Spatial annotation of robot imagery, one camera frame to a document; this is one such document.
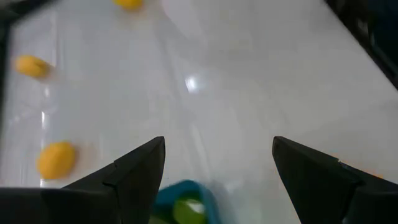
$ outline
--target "blue container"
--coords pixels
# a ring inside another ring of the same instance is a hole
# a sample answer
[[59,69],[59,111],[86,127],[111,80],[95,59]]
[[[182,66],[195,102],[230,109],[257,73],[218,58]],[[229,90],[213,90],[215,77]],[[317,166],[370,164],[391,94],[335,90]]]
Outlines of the blue container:
[[165,221],[170,222],[175,201],[186,194],[196,194],[199,197],[205,206],[207,224],[221,223],[213,194],[203,185],[192,180],[184,180],[159,191],[154,205],[155,215],[158,214]]

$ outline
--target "white surface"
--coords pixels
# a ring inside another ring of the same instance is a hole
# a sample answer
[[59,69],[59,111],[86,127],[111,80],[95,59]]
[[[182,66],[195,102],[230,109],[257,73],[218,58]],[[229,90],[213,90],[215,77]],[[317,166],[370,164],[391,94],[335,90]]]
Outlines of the white surface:
[[[62,187],[155,136],[162,186],[215,193],[225,223],[299,223],[271,156],[283,135],[398,182],[398,94],[321,0],[61,0],[14,29],[0,184]],[[11,66],[34,54],[38,82]],[[72,175],[35,158],[67,139]]]

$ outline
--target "yellow object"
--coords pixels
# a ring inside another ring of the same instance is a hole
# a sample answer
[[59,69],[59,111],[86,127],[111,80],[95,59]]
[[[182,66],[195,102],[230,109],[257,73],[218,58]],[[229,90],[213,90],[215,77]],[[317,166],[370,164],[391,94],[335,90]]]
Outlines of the yellow object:
[[139,9],[143,3],[142,0],[113,0],[113,1],[115,2],[115,4],[127,10]]
[[67,141],[49,144],[37,159],[37,169],[43,179],[59,179],[69,174],[75,163],[75,149]]
[[31,55],[22,55],[16,60],[16,69],[19,73],[33,78],[44,78],[49,71],[47,62]]

